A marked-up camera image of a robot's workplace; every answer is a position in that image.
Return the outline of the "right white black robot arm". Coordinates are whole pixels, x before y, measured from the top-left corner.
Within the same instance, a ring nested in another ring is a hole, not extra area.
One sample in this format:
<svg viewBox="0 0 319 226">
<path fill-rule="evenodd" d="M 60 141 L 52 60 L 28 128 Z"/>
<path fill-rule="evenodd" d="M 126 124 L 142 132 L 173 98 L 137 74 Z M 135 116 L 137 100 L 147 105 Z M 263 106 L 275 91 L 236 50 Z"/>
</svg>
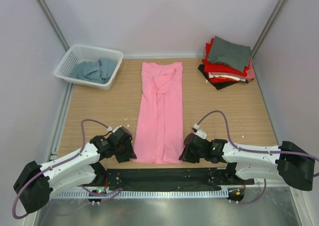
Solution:
<svg viewBox="0 0 319 226">
<path fill-rule="evenodd" d="M 225 180 L 238 184 L 250 179 L 283 181 L 288 186 L 311 191 L 315 160 L 296 144 L 284 141 L 279 146 L 257 147 L 223 139 L 208 141 L 201 133 L 191 133 L 184 140 L 180 160 L 198 163 L 226 163 Z"/>
</svg>

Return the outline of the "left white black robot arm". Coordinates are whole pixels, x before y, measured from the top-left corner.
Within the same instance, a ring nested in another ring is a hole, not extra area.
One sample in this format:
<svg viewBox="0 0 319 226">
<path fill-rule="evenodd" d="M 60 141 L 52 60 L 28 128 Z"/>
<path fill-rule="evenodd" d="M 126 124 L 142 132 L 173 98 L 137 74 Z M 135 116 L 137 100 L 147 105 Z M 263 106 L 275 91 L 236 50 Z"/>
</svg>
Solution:
<svg viewBox="0 0 319 226">
<path fill-rule="evenodd" d="M 107 171 L 101 160 L 115 157 L 118 163 L 136 159 L 132 134 L 123 126 L 93 137 L 80 149 L 56 160 L 25 165 L 13 189 L 14 205 L 21 202 L 27 214 L 44 207 L 57 194 L 82 185 L 102 185 Z"/>
</svg>

